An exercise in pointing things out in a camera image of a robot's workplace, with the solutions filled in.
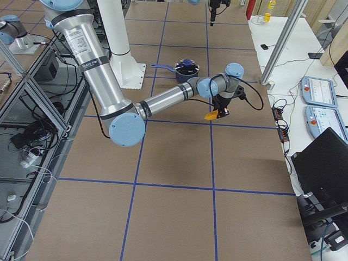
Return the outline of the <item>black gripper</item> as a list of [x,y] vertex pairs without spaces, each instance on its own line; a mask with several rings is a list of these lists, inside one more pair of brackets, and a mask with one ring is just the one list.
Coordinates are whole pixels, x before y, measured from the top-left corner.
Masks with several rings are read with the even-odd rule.
[[226,117],[230,114],[228,105],[234,98],[240,98],[243,100],[246,97],[244,88],[238,86],[234,92],[222,92],[213,97],[213,108],[217,110],[217,119]]
[[[221,11],[217,12],[220,5],[224,4],[226,7]],[[231,0],[209,0],[209,11],[210,11],[210,26],[212,27],[215,23],[216,15],[222,14],[231,4]]]

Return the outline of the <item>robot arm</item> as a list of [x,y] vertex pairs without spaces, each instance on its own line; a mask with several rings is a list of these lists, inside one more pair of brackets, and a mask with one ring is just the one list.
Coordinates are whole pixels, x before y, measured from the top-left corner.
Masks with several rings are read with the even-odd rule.
[[101,107],[100,118],[110,139],[119,146],[139,143],[146,131],[145,120],[196,95],[212,98],[214,111],[207,119],[228,115],[228,105],[238,97],[244,68],[230,63],[213,77],[189,76],[173,88],[138,103],[127,99],[124,88],[139,89],[145,64],[131,55],[122,6],[98,1],[107,30],[111,56],[108,57],[93,28],[94,15],[87,1],[42,1],[46,26],[65,37],[80,72]]

